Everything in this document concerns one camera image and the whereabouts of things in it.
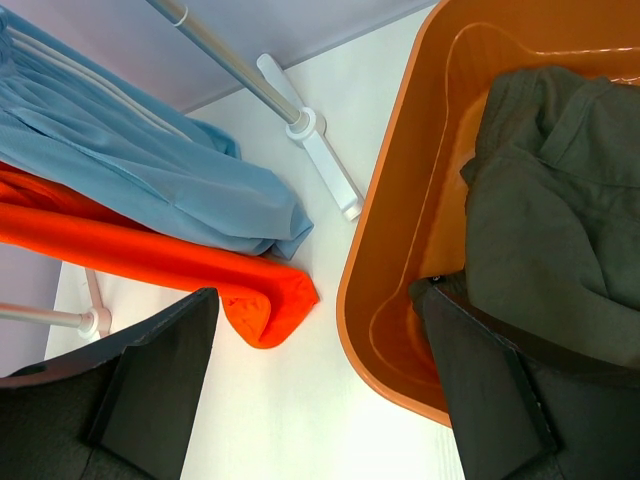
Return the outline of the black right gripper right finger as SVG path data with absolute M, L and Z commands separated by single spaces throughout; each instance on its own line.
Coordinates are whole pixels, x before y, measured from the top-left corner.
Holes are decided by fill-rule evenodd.
M 639 373 L 567 350 L 471 306 L 422 293 L 468 479 L 636 479 Z

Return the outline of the light blue shorts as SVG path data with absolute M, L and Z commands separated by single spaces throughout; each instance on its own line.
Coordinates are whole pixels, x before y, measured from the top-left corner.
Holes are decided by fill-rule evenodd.
M 57 50 L 181 130 L 160 130 L 103 91 L 13 42 Z M 249 255 L 291 258 L 313 225 L 272 171 L 219 128 L 189 118 L 19 15 L 1 13 L 1 157 L 154 231 Z

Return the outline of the olive green shorts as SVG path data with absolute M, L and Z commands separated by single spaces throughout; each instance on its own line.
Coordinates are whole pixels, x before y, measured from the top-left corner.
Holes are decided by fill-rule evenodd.
M 492 83 L 442 290 L 570 351 L 639 365 L 639 89 L 559 66 Z

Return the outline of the grey hanger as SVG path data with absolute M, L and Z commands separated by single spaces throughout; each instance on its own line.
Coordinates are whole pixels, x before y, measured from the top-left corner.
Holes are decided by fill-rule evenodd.
M 55 49 L 43 44 L 42 42 L 29 37 L 18 30 L 10 27 L 8 29 L 13 42 L 16 46 L 23 50 L 29 51 L 31 54 L 46 60 L 47 62 L 56 65 L 59 69 L 66 71 L 67 73 L 74 74 L 83 81 L 93 85 L 95 88 L 103 91 L 106 95 L 112 97 L 115 101 L 122 104 L 128 110 L 136 114 L 150 125 L 163 130 L 167 133 L 180 136 L 188 141 L 190 137 L 184 134 L 181 130 L 174 127 L 151 110 L 137 102 L 134 98 L 113 84 L 111 81 L 105 79 L 103 76 L 83 66 L 79 62 L 72 58 L 58 52 Z

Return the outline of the orange shorts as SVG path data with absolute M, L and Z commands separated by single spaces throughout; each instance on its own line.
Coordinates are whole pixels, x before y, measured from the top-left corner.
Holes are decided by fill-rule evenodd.
M 301 270 L 153 232 L 7 164 L 1 166 L 1 240 L 154 285 L 189 292 L 212 287 L 231 326 L 259 349 L 280 345 L 319 301 Z

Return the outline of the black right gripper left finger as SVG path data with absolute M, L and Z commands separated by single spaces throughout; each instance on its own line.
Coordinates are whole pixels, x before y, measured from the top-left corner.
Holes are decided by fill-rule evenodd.
M 2 478 L 180 478 L 218 316 L 201 289 L 2 378 Z

